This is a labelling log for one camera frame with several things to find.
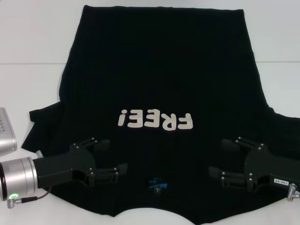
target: white letter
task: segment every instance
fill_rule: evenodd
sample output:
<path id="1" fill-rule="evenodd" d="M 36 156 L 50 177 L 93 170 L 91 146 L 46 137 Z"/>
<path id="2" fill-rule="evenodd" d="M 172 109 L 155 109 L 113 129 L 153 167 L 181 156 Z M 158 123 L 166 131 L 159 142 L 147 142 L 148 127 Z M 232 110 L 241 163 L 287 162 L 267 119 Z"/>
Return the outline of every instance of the white letter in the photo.
<path id="1" fill-rule="evenodd" d="M 176 115 L 174 113 L 171 114 L 171 118 L 168 117 L 166 114 L 161 114 L 161 117 L 165 119 L 163 122 L 163 128 L 165 130 L 175 130 L 176 129 Z"/>
<path id="2" fill-rule="evenodd" d="M 180 122 L 186 122 L 186 124 L 179 124 L 178 128 L 181 130 L 192 129 L 193 128 L 193 120 L 191 114 L 186 113 L 185 117 L 179 118 Z"/>
<path id="3" fill-rule="evenodd" d="M 124 114 L 127 113 L 127 110 L 126 110 L 126 109 L 123 109 L 123 110 L 121 111 L 121 113 L 123 113 L 123 114 L 121 114 L 121 115 L 119 116 L 119 122 L 118 122 L 118 126 L 119 126 L 119 127 L 122 127 L 123 124 L 124 124 L 124 121 L 125 121 L 125 115 L 124 115 Z"/>
<path id="4" fill-rule="evenodd" d="M 131 113 L 136 113 L 136 115 L 129 116 L 130 120 L 136 120 L 136 123 L 128 123 L 129 128 L 141 128 L 143 126 L 143 111 L 140 109 L 133 109 Z"/>
<path id="5" fill-rule="evenodd" d="M 145 122 L 144 125 L 146 127 L 150 128 L 157 128 L 159 127 L 159 116 L 160 116 L 160 111 L 158 109 L 149 109 L 149 113 L 154 113 L 154 114 L 149 114 L 146 116 L 147 119 L 153 120 L 153 122 Z"/>

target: white table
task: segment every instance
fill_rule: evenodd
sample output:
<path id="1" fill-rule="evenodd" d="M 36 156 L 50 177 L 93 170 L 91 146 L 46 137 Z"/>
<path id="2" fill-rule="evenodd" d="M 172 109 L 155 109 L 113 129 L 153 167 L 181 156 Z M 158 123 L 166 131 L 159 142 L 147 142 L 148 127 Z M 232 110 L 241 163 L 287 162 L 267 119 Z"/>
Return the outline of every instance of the white table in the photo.
<path id="1" fill-rule="evenodd" d="M 300 2 L 295 0 L 0 0 L 0 107 L 14 127 L 18 151 L 0 161 L 32 156 L 20 148 L 32 127 L 28 112 L 57 102 L 60 77 L 83 6 L 195 7 L 245 11 L 247 28 L 268 104 L 277 113 L 300 117 Z M 39 190 L 38 196 L 45 193 Z M 53 195 L 8 210 L 0 202 L 0 223 L 11 225 L 189 225 L 179 215 L 136 209 L 115 218 L 95 214 Z M 298 225 L 300 200 L 285 199 L 237 215 L 219 225 Z"/>

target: robotic arm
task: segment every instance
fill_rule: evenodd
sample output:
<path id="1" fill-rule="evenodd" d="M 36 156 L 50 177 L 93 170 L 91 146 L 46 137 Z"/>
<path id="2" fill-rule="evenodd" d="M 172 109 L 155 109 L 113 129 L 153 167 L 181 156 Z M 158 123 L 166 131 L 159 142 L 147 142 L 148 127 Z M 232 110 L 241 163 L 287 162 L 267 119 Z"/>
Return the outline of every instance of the robotic arm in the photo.
<path id="1" fill-rule="evenodd" d="M 256 191 L 261 185 L 269 184 L 285 188 L 288 191 L 287 200 L 299 198 L 296 194 L 300 187 L 300 161 L 272 154 L 268 145 L 256 143 L 239 137 L 232 142 L 222 139 L 222 150 L 239 152 L 247 151 L 244 163 L 244 173 L 223 171 L 216 167 L 209 167 L 210 177 L 220 180 L 224 188 L 245 188 L 249 192 Z"/>
<path id="2" fill-rule="evenodd" d="M 113 168 L 97 169 L 91 151 L 108 150 L 109 140 L 97 142 L 94 138 L 74 143 L 67 153 L 43 157 L 37 151 L 37 159 L 31 157 L 0 163 L 0 201 L 7 201 L 8 208 L 15 203 L 26 203 L 46 196 L 51 186 L 77 180 L 88 187 L 115 184 L 118 177 L 127 173 L 127 164 Z M 42 197 L 23 197 L 38 188 L 49 188 Z"/>

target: silver box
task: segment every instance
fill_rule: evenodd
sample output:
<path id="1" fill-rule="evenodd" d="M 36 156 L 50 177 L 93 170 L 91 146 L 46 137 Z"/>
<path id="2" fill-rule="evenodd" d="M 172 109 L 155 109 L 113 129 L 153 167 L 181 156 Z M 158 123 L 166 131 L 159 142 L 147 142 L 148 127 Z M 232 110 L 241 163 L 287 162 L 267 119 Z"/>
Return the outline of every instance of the silver box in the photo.
<path id="1" fill-rule="evenodd" d="M 5 108 L 0 107 L 0 156 L 17 150 L 17 139 Z"/>

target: black t-shirt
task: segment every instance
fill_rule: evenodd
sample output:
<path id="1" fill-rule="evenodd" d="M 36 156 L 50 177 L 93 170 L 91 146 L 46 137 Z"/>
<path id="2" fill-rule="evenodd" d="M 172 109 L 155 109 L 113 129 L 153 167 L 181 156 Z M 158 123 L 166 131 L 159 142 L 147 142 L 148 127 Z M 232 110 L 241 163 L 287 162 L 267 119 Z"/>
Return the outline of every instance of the black t-shirt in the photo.
<path id="1" fill-rule="evenodd" d="M 94 153 L 99 168 L 128 163 L 117 185 L 71 182 L 53 187 L 56 196 L 100 214 L 153 207 L 195 224 L 286 194 L 223 189 L 211 180 L 209 166 L 243 172 L 243 156 L 223 153 L 222 138 L 243 136 L 294 156 L 300 134 L 298 119 L 266 103 L 243 10 L 85 6 L 60 102 L 30 116 L 27 150 L 60 154 L 94 137 L 111 141 L 110 151 Z M 160 195 L 157 182 L 164 183 Z"/>

